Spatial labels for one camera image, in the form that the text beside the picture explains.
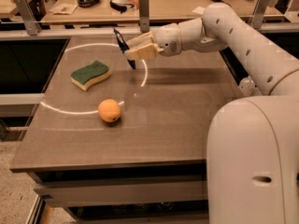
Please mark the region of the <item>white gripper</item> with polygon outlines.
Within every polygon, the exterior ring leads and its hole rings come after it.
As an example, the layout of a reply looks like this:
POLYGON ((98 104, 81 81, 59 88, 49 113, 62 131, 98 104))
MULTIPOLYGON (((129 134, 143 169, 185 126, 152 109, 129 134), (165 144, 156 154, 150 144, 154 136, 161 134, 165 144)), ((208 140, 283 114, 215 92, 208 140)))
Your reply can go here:
POLYGON ((129 49, 124 52, 128 60, 149 60, 182 52, 180 30, 176 23, 167 24, 153 32, 147 32, 126 41, 129 49))

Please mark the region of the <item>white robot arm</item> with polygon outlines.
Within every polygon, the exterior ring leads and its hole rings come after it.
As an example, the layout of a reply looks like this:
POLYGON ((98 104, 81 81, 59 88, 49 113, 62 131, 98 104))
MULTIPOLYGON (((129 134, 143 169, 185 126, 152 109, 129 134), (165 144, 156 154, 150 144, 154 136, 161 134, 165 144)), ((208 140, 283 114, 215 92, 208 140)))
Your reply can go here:
POLYGON ((215 115, 207 137, 210 224, 299 224, 299 60, 226 4, 129 40, 130 60, 228 47, 260 91, 215 115))

